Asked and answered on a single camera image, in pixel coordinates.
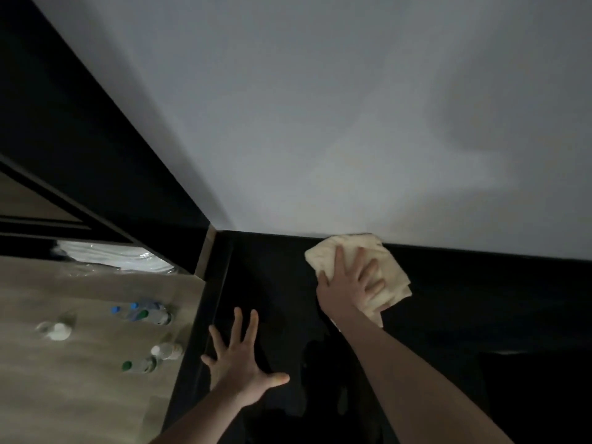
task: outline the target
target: hand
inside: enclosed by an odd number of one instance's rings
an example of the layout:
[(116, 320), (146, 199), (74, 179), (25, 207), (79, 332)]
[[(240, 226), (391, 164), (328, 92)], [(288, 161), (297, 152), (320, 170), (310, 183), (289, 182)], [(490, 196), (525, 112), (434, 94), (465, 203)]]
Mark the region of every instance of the hand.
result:
[[(345, 268), (343, 247), (337, 246), (333, 280), (329, 282), (325, 271), (319, 274), (317, 297), (321, 310), (332, 320), (347, 313), (352, 306), (365, 311), (368, 301), (384, 288), (384, 279), (369, 285), (372, 276), (378, 270), (378, 261), (373, 259), (364, 268), (365, 255), (366, 250), (359, 247), (356, 258), (348, 270)], [(384, 310), (386, 307), (381, 306), (376, 311)]]
[(239, 307), (234, 308), (234, 324), (230, 334), (230, 344), (226, 347), (218, 329), (211, 325), (210, 335), (214, 342), (217, 360), (202, 355), (201, 360), (210, 368), (210, 390), (221, 389), (230, 396), (236, 396), (239, 406), (254, 404), (269, 388), (284, 385), (290, 381), (286, 373), (266, 374), (255, 362), (255, 337), (259, 325), (259, 315), (251, 310), (249, 327), (241, 342), (243, 314)]

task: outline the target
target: person's right arm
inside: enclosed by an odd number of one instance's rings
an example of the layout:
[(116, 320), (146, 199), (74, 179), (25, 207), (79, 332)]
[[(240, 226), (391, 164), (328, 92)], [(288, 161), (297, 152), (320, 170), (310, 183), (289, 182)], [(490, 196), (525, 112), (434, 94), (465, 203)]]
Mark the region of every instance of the person's right arm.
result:
[(368, 287), (376, 268), (376, 261), (364, 268), (360, 249), (346, 269), (338, 247), (333, 280), (321, 273), (317, 296), (360, 360), (401, 444), (511, 444), (460, 389), (359, 311), (384, 286)]

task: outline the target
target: cloth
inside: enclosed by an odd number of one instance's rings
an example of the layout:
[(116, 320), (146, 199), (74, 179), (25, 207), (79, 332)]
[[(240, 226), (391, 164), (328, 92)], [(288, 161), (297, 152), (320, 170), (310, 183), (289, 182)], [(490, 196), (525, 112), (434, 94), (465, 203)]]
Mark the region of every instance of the cloth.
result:
[(304, 253), (304, 258), (313, 267), (317, 275), (321, 271), (325, 271), (329, 280), (333, 279), (333, 274), (335, 273), (335, 250), (338, 245), (343, 246), (344, 260), (347, 268), (352, 265), (358, 247), (366, 248), (366, 265), (372, 259), (378, 261), (378, 270), (374, 273), (370, 284), (384, 279), (386, 285), (380, 293), (368, 302), (362, 312), (377, 326), (382, 327), (381, 314), (374, 311), (384, 304), (393, 306), (402, 299), (411, 296), (409, 277), (407, 277), (407, 274), (401, 269), (391, 253), (382, 246), (380, 239), (373, 234), (335, 235), (307, 250)]

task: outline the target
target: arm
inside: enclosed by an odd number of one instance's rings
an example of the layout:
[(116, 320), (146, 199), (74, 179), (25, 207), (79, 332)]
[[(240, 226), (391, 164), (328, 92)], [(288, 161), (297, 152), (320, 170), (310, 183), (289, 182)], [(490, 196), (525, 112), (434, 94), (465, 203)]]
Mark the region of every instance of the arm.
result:
[(359, 311), (375, 295), (376, 284), (368, 288), (368, 282), (377, 267), (372, 261), (364, 268), (360, 249), (346, 270), (337, 248), (333, 280), (321, 273), (317, 296), (359, 358), (402, 444), (512, 444), (460, 389)]
[(228, 347), (218, 329), (210, 326), (218, 360), (201, 356), (210, 368), (210, 393), (152, 444), (215, 444), (242, 407), (257, 402), (269, 388), (290, 380), (286, 373), (263, 373), (255, 362), (257, 312), (251, 311), (249, 327), (241, 342), (242, 322), (241, 309), (235, 308)]

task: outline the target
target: forearm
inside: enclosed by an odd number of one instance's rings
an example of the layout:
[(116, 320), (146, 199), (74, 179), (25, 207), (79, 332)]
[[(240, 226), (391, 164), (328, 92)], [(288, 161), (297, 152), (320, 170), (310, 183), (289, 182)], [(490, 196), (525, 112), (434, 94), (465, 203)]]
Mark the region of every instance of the forearm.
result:
[(236, 396), (216, 388), (152, 444), (216, 444), (240, 410)]
[(511, 443), (462, 391), (352, 308), (334, 319), (402, 444)]

